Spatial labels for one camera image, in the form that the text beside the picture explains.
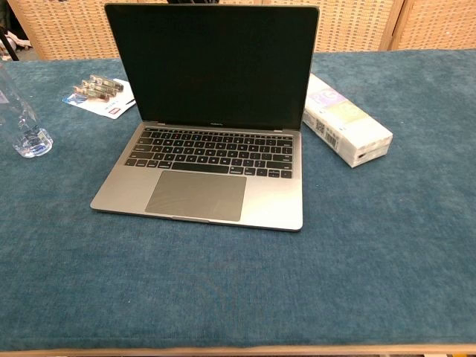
wooden table edge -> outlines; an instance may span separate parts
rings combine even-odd
[[[476,354],[476,344],[57,349],[0,352],[0,357],[313,356]]]

trackpad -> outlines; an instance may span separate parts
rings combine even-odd
[[[164,171],[146,212],[239,221],[246,177]]]

laptop screen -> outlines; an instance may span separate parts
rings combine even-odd
[[[142,120],[299,129],[316,7],[108,4]]]

barcode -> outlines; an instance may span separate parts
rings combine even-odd
[[[320,132],[321,134],[324,134],[324,124],[322,124],[318,119],[315,120],[315,129]]]
[[[329,134],[329,132],[326,133],[326,141],[333,149],[335,149],[335,145],[337,144],[337,139],[334,138],[331,134]]]

table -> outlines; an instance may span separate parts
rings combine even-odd
[[[476,352],[476,51],[315,55],[394,139],[351,169],[303,126],[299,233],[91,210],[140,117],[61,98],[120,61],[5,67],[54,146],[0,143],[1,357]]]

